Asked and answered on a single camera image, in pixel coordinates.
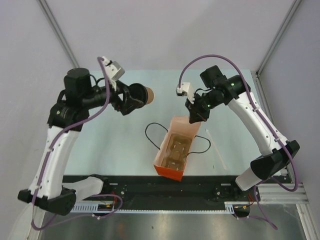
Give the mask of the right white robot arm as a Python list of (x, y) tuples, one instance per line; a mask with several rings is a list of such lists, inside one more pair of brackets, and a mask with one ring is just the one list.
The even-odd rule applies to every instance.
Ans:
[(207, 91), (198, 94), (189, 82), (178, 83), (176, 94), (186, 96), (185, 106), (189, 111), (189, 123), (205, 122), (210, 111), (224, 104), (243, 122), (256, 142), (260, 157), (235, 179), (230, 188), (231, 196), (242, 201), (249, 189), (266, 181), (285, 168), (300, 149), (296, 140), (289, 141), (268, 119), (257, 103), (250, 86), (240, 75), (227, 78), (214, 65), (200, 74)]

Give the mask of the black plastic cup lid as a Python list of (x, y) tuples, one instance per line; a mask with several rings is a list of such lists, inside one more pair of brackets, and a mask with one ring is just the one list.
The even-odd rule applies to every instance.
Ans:
[(142, 101), (142, 106), (147, 104), (148, 91), (145, 86), (140, 83), (133, 83), (128, 86), (132, 98)]

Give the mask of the brown paper coffee cup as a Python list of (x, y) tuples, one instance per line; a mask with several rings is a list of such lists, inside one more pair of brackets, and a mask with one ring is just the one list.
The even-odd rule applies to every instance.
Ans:
[(155, 94), (154, 94), (154, 91), (151, 88), (145, 87), (145, 89), (146, 89), (146, 95), (147, 95), (145, 104), (149, 105), (150, 103), (153, 102), (153, 100), (155, 98)]

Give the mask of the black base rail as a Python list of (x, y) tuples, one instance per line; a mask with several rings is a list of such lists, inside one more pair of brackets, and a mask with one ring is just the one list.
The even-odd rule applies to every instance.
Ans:
[(227, 204), (247, 205), (250, 198), (260, 200), (262, 193), (269, 187), (280, 187), (267, 181), (257, 187), (241, 191), (235, 183), (234, 175), (218, 176), (184, 176), (175, 181), (163, 176), (129, 176), (108, 175), (107, 185), (97, 196), (89, 196), (84, 202), (112, 203), (115, 194), (118, 200), (115, 205), (122, 211), (129, 212), (213, 212), (224, 211)]

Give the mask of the white wrapped straw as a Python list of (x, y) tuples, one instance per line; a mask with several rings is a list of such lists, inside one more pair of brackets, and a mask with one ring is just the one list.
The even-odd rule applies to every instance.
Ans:
[(206, 134), (207, 134), (207, 136), (208, 136), (208, 138), (209, 138), (212, 146), (214, 147), (214, 149), (215, 149), (215, 151), (216, 151), (216, 154), (217, 154), (217, 156), (218, 156), (218, 159), (219, 159), (220, 162), (221, 162), (221, 165), (222, 165), (223, 169), (224, 169), (225, 171), (227, 171), (228, 168), (227, 168), (227, 166), (226, 166), (226, 164), (225, 164), (225, 161), (223, 160), (223, 158), (222, 158), (222, 156), (221, 156), (221, 154), (220, 154), (220, 152), (219, 152), (219, 150), (218, 150), (218, 148), (217, 148), (217, 146), (216, 146), (216, 144), (215, 144), (215, 142), (214, 142), (214, 140), (213, 140), (213, 138), (212, 138), (212, 135), (211, 135), (210, 131), (209, 131), (207, 128), (205, 129), (205, 131), (206, 131)]

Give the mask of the left aluminium frame post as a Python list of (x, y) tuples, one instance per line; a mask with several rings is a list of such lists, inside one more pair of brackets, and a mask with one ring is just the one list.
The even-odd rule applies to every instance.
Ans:
[(43, 15), (45, 16), (49, 26), (51, 27), (54, 35), (56, 36), (58, 42), (60, 43), (68, 61), (70, 62), (73, 68), (79, 68), (80, 64), (77, 60), (65, 34), (63, 33), (60, 24), (57, 21), (50, 5), (48, 4), (47, 0), (36, 0), (37, 4), (39, 5)]

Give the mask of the orange paper bag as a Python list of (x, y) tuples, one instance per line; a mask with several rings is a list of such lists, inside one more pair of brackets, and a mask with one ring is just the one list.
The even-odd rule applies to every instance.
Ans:
[[(148, 128), (152, 125), (160, 126), (166, 131), (160, 145), (156, 145), (148, 136)], [(171, 119), (169, 128), (158, 122), (151, 122), (145, 127), (145, 137), (158, 150), (153, 166), (159, 176), (180, 182), (183, 178), (189, 155), (204, 154), (211, 148), (211, 141), (198, 135), (200, 127), (200, 122), (189, 123), (188, 116), (174, 116)], [(192, 151), (191, 148), (195, 138), (206, 140), (208, 147), (203, 151)]]

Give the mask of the right aluminium frame post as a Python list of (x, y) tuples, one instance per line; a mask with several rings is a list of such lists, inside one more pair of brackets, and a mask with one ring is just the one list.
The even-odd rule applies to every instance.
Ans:
[(269, 45), (266, 53), (264, 54), (260, 64), (258, 65), (257, 70), (255, 71), (255, 75), (259, 78), (261, 74), (263, 73), (266, 65), (268, 64), (269, 60), (271, 59), (273, 53), (275, 52), (276, 48), (280, 44), (282, 38), (284, 37), (288, 27), (290, 26), (291, 22), (293, 21), (296, 13), (298, 12), (301, 4), (303, 3), (303, 0), (294, 0), (292, 4), (289, 7), (289, 10), (284, 16), (283, 21), (281, 22), (278, 30), (276, 31), (276, 34), (274, 38), (271, 41), (271, 44)]

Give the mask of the brown pulp cup carrier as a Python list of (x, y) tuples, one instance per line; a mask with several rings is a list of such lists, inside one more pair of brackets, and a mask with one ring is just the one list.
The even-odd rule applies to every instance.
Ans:
[(175, 171), (182, 171), (191, 148), (190, 137), (173, 133), (165, 150), (161, 166)]

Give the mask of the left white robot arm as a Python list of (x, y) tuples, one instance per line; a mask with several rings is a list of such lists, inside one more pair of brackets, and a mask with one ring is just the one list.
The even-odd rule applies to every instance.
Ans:
[(104, 87), (92, 85), (93, 76), (86, 68), (74, 68), (64, 77), (64, 90), (51, 108), (47, 121), (47, 141), (40, 166), (27, 189), (20, 190), (17, 198), (27, 204), (66, 216), (76, 202), (96, 196), (105, 200), (110, 196), (109, 179), (99, 174), (63, 185), (66, 165), (81, 132), (88, 122), (89, 111), (111, 104), (122, 115), (128, 115), (153, 101), (153, 91), (140, 83), (126, 85), (116, 82)]

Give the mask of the aluminium frame post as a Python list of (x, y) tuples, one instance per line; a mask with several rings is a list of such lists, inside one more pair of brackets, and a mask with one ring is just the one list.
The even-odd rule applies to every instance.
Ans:
[(271, 41), (271, 44), (269, 45), (266, 53), (264, 54), (260, 64), (258, 65), (257, 70), (255, 71), (255, 75), (259, 78), (261, 74), (263, 73), (266, 65), (268, 64), (269, 60), (271, 59), (273, 53), (275, 52), (276, 48), (280, 44), (282, 38), (284, 37), (288, 27), (290, 26), (291, 22), (293, 21), (296, 13), (298, 12), (301, 4), (303, 3), (303, 0), (294, 0), (292, 4), (289, 7), (289, 10), (284, 16), (283, 21), (281, 22), (278, 30), (276, 31), (276, 34), (274, 38)]
[(51, 27), (54, 35), (56, 36), (58, 42), (60, 43), (68, 61), (70, 62), (73, 68), (79, 68), (80, 64), (77, 60), (65, 34), (63, 33), (60, 24), (57, 21), (50, 5), (48, 4), (47, 0), (36, 0), (37, 4), (39, 5), (43, 15), (45, 16), (49, 26)]

